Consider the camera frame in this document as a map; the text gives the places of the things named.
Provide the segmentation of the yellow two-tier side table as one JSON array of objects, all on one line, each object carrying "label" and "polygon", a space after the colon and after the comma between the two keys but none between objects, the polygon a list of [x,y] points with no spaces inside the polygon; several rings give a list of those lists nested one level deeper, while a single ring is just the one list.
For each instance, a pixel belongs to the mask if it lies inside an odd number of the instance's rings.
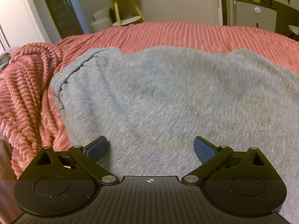
[{"label": "yellow two-tier side table", "polygon": [[111,2],[115,18],[115,22],[112,24],[113,27],[145,22],[140,8],[140,0],[111,0]]}]

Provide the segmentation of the pink ribbed bed blanket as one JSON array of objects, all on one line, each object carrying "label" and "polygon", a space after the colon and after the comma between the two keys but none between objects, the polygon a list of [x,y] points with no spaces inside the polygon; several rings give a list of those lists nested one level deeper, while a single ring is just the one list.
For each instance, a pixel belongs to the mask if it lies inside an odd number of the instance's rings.
[{"label": "pink ribbed bed blanket", "polygon": [[1,71],[1,138],[10,147],[8,166],[18,178],[44,146],[70,147],[49,88],[52,77],[89,49],[117,47],[134,53],[152,46],[179,46],[227,54],[246,48],[298,73],[298,42],[263,29],[182,22],[145,22],[73,35],[57,43],[34,42],[10,54]]}]

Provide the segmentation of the grey sweatpants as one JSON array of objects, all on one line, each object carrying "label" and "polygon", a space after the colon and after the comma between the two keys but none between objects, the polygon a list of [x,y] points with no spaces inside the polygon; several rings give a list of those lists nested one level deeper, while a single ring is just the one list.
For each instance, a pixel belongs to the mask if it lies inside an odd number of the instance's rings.
[{"label": "grey sweatpants", "polygon": [[71,144],[107,137],[99,164],[119,177],[186,175],[200,165],[197,136],[260,148],[287,186],[281,215],[298,223],[298,74],[247,49],[110,47],[72,60],[50,88]]}]

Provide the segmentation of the dark wooden door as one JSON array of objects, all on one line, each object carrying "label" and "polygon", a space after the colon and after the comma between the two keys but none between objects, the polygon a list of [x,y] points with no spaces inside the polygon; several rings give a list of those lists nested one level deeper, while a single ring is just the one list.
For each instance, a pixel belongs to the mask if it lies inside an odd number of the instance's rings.
[{"label": "dark wooden door", "polygon": [[71,0],[45,0],[45,3],[53,23],[49,33],[53,43],[84,33]]}]

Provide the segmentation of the grey drawer cabinet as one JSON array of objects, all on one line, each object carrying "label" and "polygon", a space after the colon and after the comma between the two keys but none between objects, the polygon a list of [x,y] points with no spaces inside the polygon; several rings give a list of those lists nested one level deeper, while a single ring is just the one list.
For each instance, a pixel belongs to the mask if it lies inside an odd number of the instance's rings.
[{"label": "grey drawer cabinet", "polygon": [[254,27],[270,32],[276,29],[277,11],[260,3],[233,0],[233,25]]}]

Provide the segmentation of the grey round stool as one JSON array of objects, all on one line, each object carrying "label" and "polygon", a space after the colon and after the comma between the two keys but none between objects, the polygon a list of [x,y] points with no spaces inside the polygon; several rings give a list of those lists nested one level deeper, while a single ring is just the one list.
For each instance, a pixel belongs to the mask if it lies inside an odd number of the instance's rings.
[{"label": "grey round stool", "polygon": [[93,15],[94,21],[90,24],[93,33],[100,32],[113,27],[114,18],[112,17],[112,8],[106,7],[97,11]]}]

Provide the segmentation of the grey upholstered chair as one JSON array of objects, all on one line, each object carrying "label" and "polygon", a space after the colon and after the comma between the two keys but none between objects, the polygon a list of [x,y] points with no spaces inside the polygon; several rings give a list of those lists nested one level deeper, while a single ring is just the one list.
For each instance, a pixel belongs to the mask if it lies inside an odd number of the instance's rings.
[{"label": "grey upholstered chair", "polygon": [[299,28],[297,26],[294,25],[289,25],[288,29],[290,30],[291,34],[290,34],[290,38],[293,38],[294,35],[298,36],[298,30]]}]

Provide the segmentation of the grey vanity desk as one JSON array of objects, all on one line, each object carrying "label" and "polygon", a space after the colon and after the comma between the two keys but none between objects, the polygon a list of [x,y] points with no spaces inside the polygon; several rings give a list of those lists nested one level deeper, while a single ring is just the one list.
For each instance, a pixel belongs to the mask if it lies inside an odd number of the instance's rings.
[{"label": "grey vanity desk", "polygon": [[277,11],[275,32],[289,38],[289,25],[298,27],[298,0],[261,0],[261,2]]}]

